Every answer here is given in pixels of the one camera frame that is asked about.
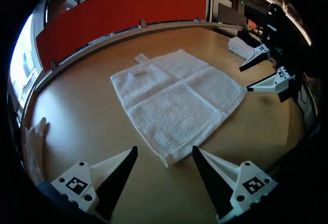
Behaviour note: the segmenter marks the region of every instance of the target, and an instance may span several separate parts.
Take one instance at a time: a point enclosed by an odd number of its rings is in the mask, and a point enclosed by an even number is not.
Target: stack of white towels
[[[254,49],[238,37],[231,38],[228,47],[229,51],[234,52],[244,59],[248,59],[252,55]]]

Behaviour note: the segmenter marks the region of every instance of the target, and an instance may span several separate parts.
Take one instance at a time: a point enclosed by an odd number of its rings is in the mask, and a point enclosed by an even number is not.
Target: red partition
[[[206,19],[206,0],[87,0],[60,15],[37,37],[44,70],[60,63],[88,42],[147,23]]]

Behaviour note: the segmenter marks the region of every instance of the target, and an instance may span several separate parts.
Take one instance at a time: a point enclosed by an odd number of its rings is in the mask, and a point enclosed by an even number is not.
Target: folded towel
[[[167,167],[199,146],[247,92],[183,50],[123,70],[111,80],[134,127]]]
[[[234,52],[244,59],[248,59],[253,53],[253,47],[247,45],[238,37],[233,37],[229,40],[228,48],[229,51]]]

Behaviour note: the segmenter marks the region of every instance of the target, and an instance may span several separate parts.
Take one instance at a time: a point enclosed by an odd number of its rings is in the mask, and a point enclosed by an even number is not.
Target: window
[[[39,60],[32,54],[32,19],[33,14],[29,16],[19,35],[10,64],[10,80],[21,107],[24,107],[33,83],[41,72]]]

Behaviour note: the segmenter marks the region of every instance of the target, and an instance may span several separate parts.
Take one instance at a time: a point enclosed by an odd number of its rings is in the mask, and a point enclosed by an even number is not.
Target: wooden table
[[[203,28],[141,36],[108,47],[74,65],[38,97],[32,125],[50,123],[44,150],[46,178],[54,180],[77,161],[90,165],[134,145],[139,156],[114,210],[112,223],[216,223],[215,210],[191,156],[166,168],[124,112],[110,76],[148,58],[178,49],[208,62],[246,86],[274,72],[269,61],[240,73],[243,59],[228,51],[229,38]],[[263,169],[302,136],[296,105],[274,93],[248,93],[201,148]]]

